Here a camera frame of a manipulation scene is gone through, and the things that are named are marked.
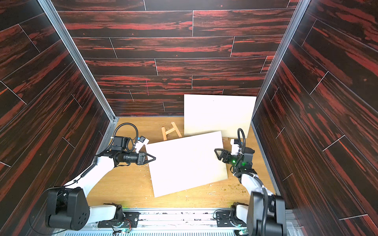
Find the wooden easel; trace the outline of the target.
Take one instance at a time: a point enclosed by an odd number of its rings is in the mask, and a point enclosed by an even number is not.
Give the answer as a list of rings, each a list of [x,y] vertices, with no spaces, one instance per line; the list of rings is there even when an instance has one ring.
[[[162,127],[161,128],[161,131],[162,131],[162,135],[163,135],[163,140],[164,141],[167,141],[167,135],[168,134],[171,134],[172,132],[176,132],[176,134],[178,135],[179,138],[182,138],[182,134],[180,132],[180,130],[178,129],[177,125],[175,122],[171,122],[171,125],[172,125],[172,128],[166,130],[165,127]]]

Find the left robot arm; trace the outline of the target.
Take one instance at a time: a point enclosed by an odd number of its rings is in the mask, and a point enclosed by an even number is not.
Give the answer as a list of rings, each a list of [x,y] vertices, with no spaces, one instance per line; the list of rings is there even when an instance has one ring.
[[[135,137],[117,136],[115,133],[109,145],[94,156],[91,165],[73,180],[62,186],[54,186],[44,191],[47,195],[45,225],[58,228],[59,232],[79,231],[86,225],[98,223],[111,228],[113,235],[133,228],[134,221],[128,219],[119,204],[110,203],[91,207],[87,196],[93,187],[110,171],[132,163],[143,166],[156,160],[156,157],[141,151],[149,140],[140,136],[132,123],[122,123],[117,128],[131,126]]]

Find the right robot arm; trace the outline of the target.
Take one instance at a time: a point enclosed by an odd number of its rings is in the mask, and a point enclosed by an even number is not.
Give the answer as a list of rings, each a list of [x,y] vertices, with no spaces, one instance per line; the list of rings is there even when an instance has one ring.
[[[230,208],[229,222],[237,236],[286,236],[285,202],[263,184],[253,169],[255,151],[249,147],[239,153],[225,149],[214,150],[218,160],[230,164],[231,172],[250,194],[249,204],[235,202]]]

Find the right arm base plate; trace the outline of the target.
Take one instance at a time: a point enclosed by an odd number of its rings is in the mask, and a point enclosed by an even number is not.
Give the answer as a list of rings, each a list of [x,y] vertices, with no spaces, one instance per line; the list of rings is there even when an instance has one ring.
[[[246,227],[246,223],[231,214],[231,210],[215,210],[213,219],[216,220],[217,227]]]

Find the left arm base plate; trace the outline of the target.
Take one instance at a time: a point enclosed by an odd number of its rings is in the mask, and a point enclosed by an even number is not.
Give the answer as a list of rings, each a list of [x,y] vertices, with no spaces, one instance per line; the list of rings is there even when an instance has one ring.
[[[98,228],[136,228],[139,222],[140,212],[127,211],[123,212],[123,217],[120,219],[112,219],[107,221],[100,221],[97,224]]]

